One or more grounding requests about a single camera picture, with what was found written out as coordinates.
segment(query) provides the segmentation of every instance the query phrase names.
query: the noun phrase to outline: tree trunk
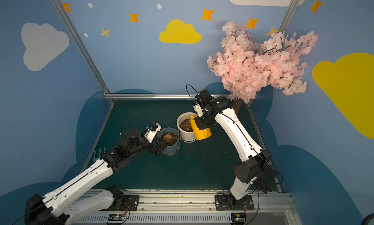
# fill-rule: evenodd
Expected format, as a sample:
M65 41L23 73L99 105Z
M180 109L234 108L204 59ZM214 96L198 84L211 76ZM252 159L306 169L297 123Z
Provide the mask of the tree trunk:
M242 103L243 103L243 100L240 98L234 100L233 108L235 110L236 115L239 114L239 110L240 110Z

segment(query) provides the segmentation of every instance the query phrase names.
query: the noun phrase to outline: yellow watering can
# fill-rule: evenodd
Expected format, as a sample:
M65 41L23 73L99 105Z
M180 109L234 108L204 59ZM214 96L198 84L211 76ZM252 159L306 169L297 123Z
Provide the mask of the yellow watering can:
M203 140L205 138L210 137L212 135L212 133L210 131L210 128L207 128L207 129L204 129L204 130L200 130L197 127L197 125L196 125L195 117L196 117L196 115L192 115L190 117L190 123L191 123L191 127L192 127L192 130L193 130L193 133L196 136L196 139L197 140Z

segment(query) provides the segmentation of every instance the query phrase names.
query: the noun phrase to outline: yellow star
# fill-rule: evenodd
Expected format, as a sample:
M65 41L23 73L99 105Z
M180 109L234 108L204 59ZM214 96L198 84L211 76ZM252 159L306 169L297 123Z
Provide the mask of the yellow star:
M266 35L271 35L271 34L273 34L273 33L276 33L278 30L274 30L273 29L273 27L272 27L272 30L268 33L268 34L266 34Z
M207 11L205 8L204 8L204 15L203 17L201 18L201 21L207 19L209 21L212 21L212 14L213 14L214 10L212 11Z
M316 13L317 9L323 2L319 2L318 0L315 1L314 5L311 7L310 11L313 11L314 14Z
M246 28L255 29L255 25L256 25L257 21L259 21L259 19L253 20L251 18L248 18L248 24L247 24Z
M101 29L102 30L102 34L101 35L106 35L107 37L109 37L108 36L108 32L110 31L110 30L108 30L108 31L104 31L104 29Z
M63 4L64 5L64 7L65 7L65 10L67 11L67 12L70 12L71 13L71 10L69 9L69 3L65 3L65 4Z
M135 14L135 15L133 15L133 14L130 13L130 12L129 12L129 14L130 14L130 22L137 22L137 23L138 23L138 15L139 15L139 14Z

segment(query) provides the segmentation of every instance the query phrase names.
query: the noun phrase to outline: table surface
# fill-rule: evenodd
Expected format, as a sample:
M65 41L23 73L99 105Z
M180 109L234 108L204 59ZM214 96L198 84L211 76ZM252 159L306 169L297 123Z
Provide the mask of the table surface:
M184 112L194 112L192 101L119 100L115 103L96 146L96 155L99 148L103 150L106 147L108 150L118 144L122 121L132 113L143 114L150 122L157 122L162 128L177 129L176 120ZM245 105L241 107L238 117L254 141L259 143ZM142 131L146 126L147 121L142 116L132 115L124 123L123 130L137 128ZM212 136L207 139L194 143L180 140L180 149L173 156L156 156L148 151L143 152L94 188L117 185L123 190L228 190L235 179L233 166L240 162L233 143L222 127L216 125Z

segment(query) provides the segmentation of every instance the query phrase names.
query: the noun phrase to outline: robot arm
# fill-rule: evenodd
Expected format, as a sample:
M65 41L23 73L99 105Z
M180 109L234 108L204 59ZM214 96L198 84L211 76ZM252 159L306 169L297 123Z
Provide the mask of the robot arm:
M159 146L153 143L160 130L158 123L152 123L142 136L137 129L121 133L119 144L105 152L88 169L43 197L35 194L29 198L26 202L25 224L68 225L98 210L121 207L124 194L115 186L88 199L74 202L94 185L129 164L132 157L146 150L160 155L169 143L164 142Z
M194 110L199 115L195 117L197 127L204 130L216 123L221 125L242 161L234 166L236 178L228 193L228 202L236 208L245 200L250 185L262 173L271 153L263 150L248 134L226 97L213 99L207 90L203 90L196 95L196 100L198 104L194 106Z

